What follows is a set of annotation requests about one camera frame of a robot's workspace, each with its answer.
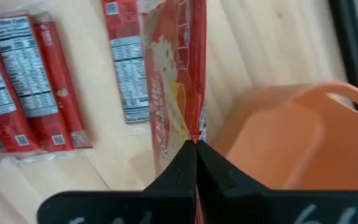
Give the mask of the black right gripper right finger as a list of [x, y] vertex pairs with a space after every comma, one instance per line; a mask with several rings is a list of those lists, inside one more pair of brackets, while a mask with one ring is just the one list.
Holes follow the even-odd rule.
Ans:
[[204, 141], [196, 149], [196, 184], [206, 223], [358, 224], [358, 190], [273, 190]]

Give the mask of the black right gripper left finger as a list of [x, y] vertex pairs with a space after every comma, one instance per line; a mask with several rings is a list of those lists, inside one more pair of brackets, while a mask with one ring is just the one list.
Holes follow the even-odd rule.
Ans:
[[187, 140], [168, 167], [144, 190], [60, 192], [42, 202], [37, 222], [194, 223], [196, 164], [196, 145]]

